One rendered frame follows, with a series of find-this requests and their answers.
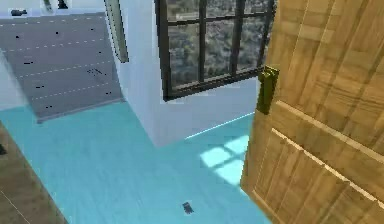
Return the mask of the pale green framed door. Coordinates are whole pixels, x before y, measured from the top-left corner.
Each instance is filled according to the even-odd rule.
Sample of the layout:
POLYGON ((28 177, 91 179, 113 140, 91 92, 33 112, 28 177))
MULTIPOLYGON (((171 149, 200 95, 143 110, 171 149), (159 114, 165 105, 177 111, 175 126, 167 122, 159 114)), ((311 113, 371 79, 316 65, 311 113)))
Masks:
POLYGON ((119 0, 104 0, 106 14, 111 30, 115 54, 121 63, 129 61, 123 17, 119 0))

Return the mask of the black framed window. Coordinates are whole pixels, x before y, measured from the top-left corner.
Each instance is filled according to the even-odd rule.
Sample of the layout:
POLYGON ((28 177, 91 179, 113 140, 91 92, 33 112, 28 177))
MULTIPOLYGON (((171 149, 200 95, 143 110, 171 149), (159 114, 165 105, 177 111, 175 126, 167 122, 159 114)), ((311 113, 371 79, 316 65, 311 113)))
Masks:
POLYGON ((154 0, 162 98, 258 76, 278 0, 154 0))

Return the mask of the light wooden room door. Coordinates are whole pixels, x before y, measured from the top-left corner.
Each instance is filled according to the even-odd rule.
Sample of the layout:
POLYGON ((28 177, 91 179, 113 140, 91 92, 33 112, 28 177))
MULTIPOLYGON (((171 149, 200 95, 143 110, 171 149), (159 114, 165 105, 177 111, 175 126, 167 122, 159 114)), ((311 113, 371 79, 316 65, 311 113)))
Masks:
POLYGON ((278 0, 241 187, 271 224, 384 224, 384 0, 278 0))

